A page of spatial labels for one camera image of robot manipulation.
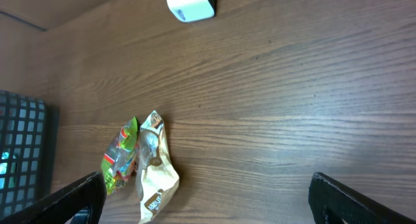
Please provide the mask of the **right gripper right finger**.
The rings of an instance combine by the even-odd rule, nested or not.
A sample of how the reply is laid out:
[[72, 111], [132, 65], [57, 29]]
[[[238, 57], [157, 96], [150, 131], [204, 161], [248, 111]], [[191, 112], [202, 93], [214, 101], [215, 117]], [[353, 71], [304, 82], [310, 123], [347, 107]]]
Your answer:
[[315, 223], [415, 224], [414, 220], [321, 172], [315, 172], [311, 178], [308, 202]]

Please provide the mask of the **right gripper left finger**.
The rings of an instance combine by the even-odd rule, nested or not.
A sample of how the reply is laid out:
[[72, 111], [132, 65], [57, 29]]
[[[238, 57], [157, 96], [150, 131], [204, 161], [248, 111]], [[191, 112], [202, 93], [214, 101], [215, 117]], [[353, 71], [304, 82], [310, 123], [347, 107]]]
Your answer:
[[5, 217], [1, 223], [98, 223], [106, 197], [103, 175], [95, 171]]

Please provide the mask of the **green snack packet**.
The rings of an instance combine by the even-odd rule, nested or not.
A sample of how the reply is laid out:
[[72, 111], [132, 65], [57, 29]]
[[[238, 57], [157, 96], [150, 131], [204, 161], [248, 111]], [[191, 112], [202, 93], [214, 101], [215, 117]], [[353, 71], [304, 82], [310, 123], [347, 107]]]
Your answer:
[[107, 147], [101, 161], [107, 195], [123, 188], [135, 168], [138, 153], [138, 121], [133, 116]]

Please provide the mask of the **beige brown snack packet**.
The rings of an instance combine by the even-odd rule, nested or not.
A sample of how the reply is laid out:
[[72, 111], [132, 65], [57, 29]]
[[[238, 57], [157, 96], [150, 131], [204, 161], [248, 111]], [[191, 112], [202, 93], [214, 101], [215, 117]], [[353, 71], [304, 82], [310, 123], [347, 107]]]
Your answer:
[[162, 117], [153, 111], [141, 124], [138, 137], [136, 190], [140, 224], [149, 223], [170, 202], [179, 187], [179, 175], [170, 160]]

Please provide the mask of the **light teal snack packet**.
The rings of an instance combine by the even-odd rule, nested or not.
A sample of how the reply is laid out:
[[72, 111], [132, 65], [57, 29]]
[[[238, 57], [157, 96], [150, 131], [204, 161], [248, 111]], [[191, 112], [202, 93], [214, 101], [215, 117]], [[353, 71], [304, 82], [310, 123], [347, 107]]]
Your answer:
[[16, 157], [9, 150], [3, 151], [1, 156], [1, 189], [16, 186]]

